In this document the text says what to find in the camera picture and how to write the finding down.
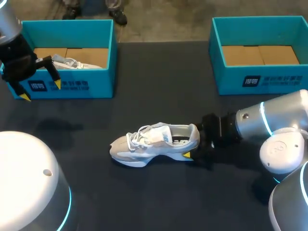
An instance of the robotic arm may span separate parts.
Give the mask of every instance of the robotic arm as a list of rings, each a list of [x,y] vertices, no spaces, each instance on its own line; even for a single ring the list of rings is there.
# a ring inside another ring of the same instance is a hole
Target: robotic arm
[[[48,70],[59,89],[61,79],[50,56],[38,59],[22,35],[22,29],[7,0],[0,0],[0,61],[5,67],[2,79],[18,96],[30,101],[31,97],[20,81],[30,78],[42,67]]]
[[[205,133],[205,148],[247,142],[263,142],[260,159],[280,183],[269,202],[269,216],[275,231],[308,229],[308,91],[300,90],[219,117],[205,115],[198,129]],[[206,155],[191,152],[191,158]]]

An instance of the teal box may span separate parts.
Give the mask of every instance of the teal box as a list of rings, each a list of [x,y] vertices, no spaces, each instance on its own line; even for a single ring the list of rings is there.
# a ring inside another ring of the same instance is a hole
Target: teal box
[[[292,46],[300,65],[227,66],[222,46]],[[302,16],[213,18],[209,54],[220,95],[308,89],[308,25]]]
[[[117,43],[113,20],[23,21],[23,35],[35,48],[108,48],[105,69],[58,70],[61,90],[46,69],[21,82],[31,99],[112,98],[116,74]],[[40,84],[44,91],[33,89]],[[15,99],[20,99],[9,86]]]

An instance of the shoe tongue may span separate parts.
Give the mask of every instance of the shoe tongue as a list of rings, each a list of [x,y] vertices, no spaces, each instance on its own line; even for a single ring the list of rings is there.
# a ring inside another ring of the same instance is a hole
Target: shoe tongue
[[[144,135],[151,143],[164,141],[166,143],[172,144],[171,130],[167,125],[158,128],[152,128],[145,132]]]

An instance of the person's leg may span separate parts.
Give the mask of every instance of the person's leg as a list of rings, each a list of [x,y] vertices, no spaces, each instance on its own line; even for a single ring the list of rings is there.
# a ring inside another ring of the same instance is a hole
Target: person's leg
[[[127,18],[121,9],[122,0],[105,0],[109,15],[121,26],[127,24]]]
[[[66,6],[66,13],[62,19],[72,20],[81,15],[80,0],[63,0],[63,2]]]

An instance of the cardboard box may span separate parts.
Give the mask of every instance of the cardboard box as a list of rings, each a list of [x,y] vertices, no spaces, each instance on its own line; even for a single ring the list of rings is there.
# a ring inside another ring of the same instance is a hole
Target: cardboard box
[[[35,48],[34,53],[37,54],[38,58],[45,58],[47,56],[53,57],[58,54],[62,57],[66,56],[67,48]]]
[[[22,24],[23,36],[39,57],[53,53],[63,57],[72,55],[70,58],[76,58],[77,61],[102,67],[58,70],[60,90],[46,69],[37,70],[32,77],[20,82],[32,100],[113,97],[117,57],[113,20],[23,21]],[[78,49],[78,56],[71,53],[75,49]],[[8,86],[14,98],[21,99]]]
[[[108,49],[107,48],[82,48],[67,49],[66,58],[72,58],[84,64],[91,64],[107,67]]]
[[[235,46],[236,53],[225,46]],[[249,47],[259,47],[259,54]],[[308,89],[308,24],[302,16],[213,18],[209,55],[220,95]]]
[[[259,46],[265,65],[299,64],[291,46]]]
[[[299,64],[291,46],[223,46],[227,66]]]
[[[258,47],[223,46],[222,49],[228,66],[264,65]]]

